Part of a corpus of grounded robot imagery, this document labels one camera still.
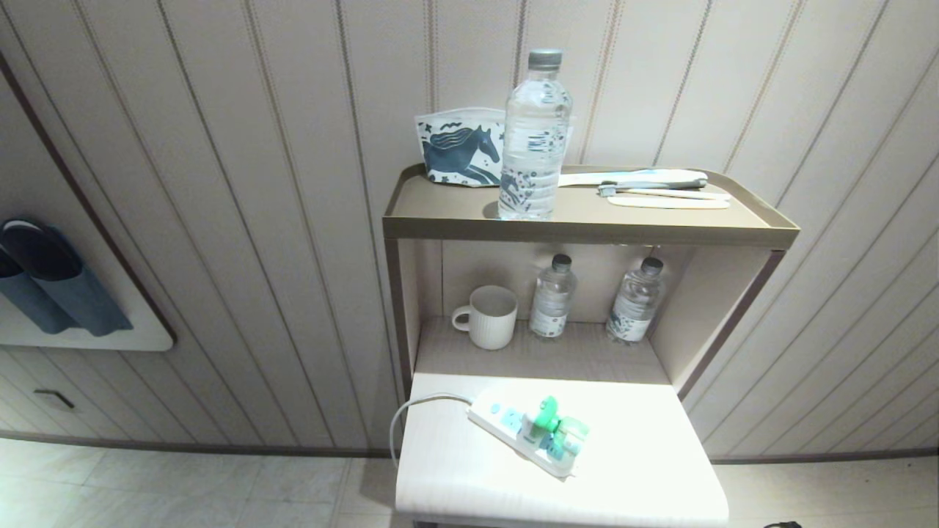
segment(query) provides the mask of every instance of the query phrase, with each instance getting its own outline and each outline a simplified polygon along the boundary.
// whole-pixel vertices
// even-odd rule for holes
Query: mug handle
[[[469,332],[469,331],[470,331],[470,323],[469,323],[468,321],[467,321],[467,322],[456,322],[456,318],[458,318],[458,317],[460,317],[460,316],[466,316],[466,315],[468,315],[468,314],[470,313],[470,309],[471,309],[471,308],[470,308],[470,306],[469,306],[468,304],[467,304],[466,306],[460,306],[459,308],[456,308],[456,309],[454,310],[454,314],[450,317],[450,321],[454,324],[454,328],[456,328],[456,329],[459,330],[460,332]]]

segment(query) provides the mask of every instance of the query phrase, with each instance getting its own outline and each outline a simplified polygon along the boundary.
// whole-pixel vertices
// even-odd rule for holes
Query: tile floor
[[[731,528],[936,528],[939,458],[717,466]],[[410,528],[388,460],[0,439],[0,528]]]

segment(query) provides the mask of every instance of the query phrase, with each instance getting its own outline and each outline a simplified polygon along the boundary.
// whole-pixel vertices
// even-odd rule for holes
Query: bottle cap
[[[664,267],[665,264],[662,264],[662,261],[654,256],[649,256],[642,260],[642,270],[650,275],[660,274]]]
[[[571,269],[571,257],[563,253],[558,253],[551,259],[551,268],[555,272],[567,272]]]
[[[538,48],[529,52],[529,70],[558,71],[561,69],[561,50]]]

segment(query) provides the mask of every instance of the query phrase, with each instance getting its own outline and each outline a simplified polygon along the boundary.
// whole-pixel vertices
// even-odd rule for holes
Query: plastic water bottle
[[[529,328],[535,335],[545,339],[561,336],[575,289],[577,277],[571,272],[571,257],[555,255],[551,266],[538,273],[529,317]]]
[[[528,78],[506,103],[499,216],[550,220],[573,102],[558,82],[561,50],[529,53]]]
[[[638,270],[623,277],[607,320],[607,335],[611,339],[627,344],[642,340],[665,293],[662,267],[661,260],[649,257]]]

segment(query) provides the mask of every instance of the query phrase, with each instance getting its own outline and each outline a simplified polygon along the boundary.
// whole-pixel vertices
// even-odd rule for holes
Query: cabinet top
[[[564,174],[638,170],[641,167],[566,165]],[[710,171],[704,191],[732,196],[724,210],[618,207],[595,187],[558,189],[547,222],[498,218],[499,189],[430,181],[423,164],[401,173],[383,226],[389,239],[547,241],[648,245],[725,245],[788,249],[798,226],[736,181]]]

